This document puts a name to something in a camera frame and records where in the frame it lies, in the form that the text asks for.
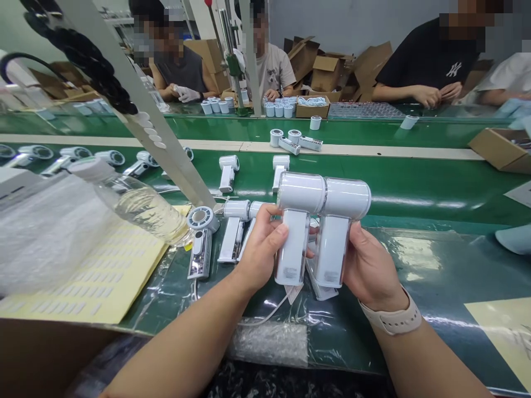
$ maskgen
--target person's left hand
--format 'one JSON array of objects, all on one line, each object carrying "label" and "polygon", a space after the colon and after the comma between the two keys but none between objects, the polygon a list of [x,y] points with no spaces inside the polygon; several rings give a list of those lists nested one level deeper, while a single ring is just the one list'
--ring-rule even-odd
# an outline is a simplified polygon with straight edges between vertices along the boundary
[{"label": "person's left hand", "polygon": [[181,96],[179,97],[180,102],[186,103],[186,102],[198,100],[200,98],[200,95],[197,91],[194,91],[188,87],[176,85],[175,90],[177,90],[181,94]]},{"label": "person's left hand", "polygon": [[265,97],[268,101],[274,102],[277,98],[280,98],[280,94],[277,90],[273,90],[270,88],[268,91],[265,92]]},{"label": "person's left hand", "polygon": [[455,82],[449,84],[441,89],[441,95],[443,101],[452,101],[459,98],[461,91],[463,90],[463,84],[461,82]]},{"label": "person's left hand", "polygon": [[[280,220],[271,221],[272,216],[281,214],[282,211],[276,205],[265,203],[260,207],[242,260],[233,271],[238,282],[252,294],[261,289],[271,277],[275,253],[288,237],[288,227],[285,224]],[[314,254],[307,250],[306,256],[313,258]]]}]

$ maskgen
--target bottle cap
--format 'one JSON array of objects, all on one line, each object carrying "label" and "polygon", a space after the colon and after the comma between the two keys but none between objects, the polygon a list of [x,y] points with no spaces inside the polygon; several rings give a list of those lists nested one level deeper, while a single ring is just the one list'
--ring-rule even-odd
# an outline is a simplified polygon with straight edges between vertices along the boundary
[{"label": "bottle cap", "polygon": [[68,167],[68,171],[87,182],[102,181],[115,174],[111,165],[103,159],[94,156],[72,163],[72,165]]}]

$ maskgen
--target gray tank top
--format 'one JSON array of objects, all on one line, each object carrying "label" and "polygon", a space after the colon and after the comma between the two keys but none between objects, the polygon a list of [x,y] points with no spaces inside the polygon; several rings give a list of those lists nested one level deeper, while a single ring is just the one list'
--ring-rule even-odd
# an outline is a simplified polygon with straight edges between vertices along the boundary
[{"label": "gray tank top", "polygon": [[207,92],[203,82],[203,59],[188,47],[184,46],[183,58],[179,65],[155,59],[155,66],[167,85],[173,83],[200,93]]}]

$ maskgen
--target beige watch strap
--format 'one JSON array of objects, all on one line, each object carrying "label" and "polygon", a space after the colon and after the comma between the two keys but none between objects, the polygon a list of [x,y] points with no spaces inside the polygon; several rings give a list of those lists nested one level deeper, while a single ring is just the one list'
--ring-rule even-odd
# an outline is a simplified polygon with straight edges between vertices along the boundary
[{"label": "beige watch strap", "polygon": [[422,323],[422,315],[420,314],[417,305],[407,290],[404,289],[404,286],[402,286],[402,289],[409,298],[409,307],[407,310],[395,312],[373,311],[360,302],[361,309],[369,322],[385,331],[390,336],[412,332],[413,330],[418,329]]}]

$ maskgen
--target water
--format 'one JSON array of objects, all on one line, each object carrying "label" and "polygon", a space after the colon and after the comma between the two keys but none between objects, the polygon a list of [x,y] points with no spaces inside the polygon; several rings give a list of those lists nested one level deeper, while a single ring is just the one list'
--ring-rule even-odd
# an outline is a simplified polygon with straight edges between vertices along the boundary
[{"label": "water", "polygon": [[186,217],[175,210],[151,187],[125,192],[114,207],[121,218],[138,225],[169,245],[185,246],[192,231]]}]

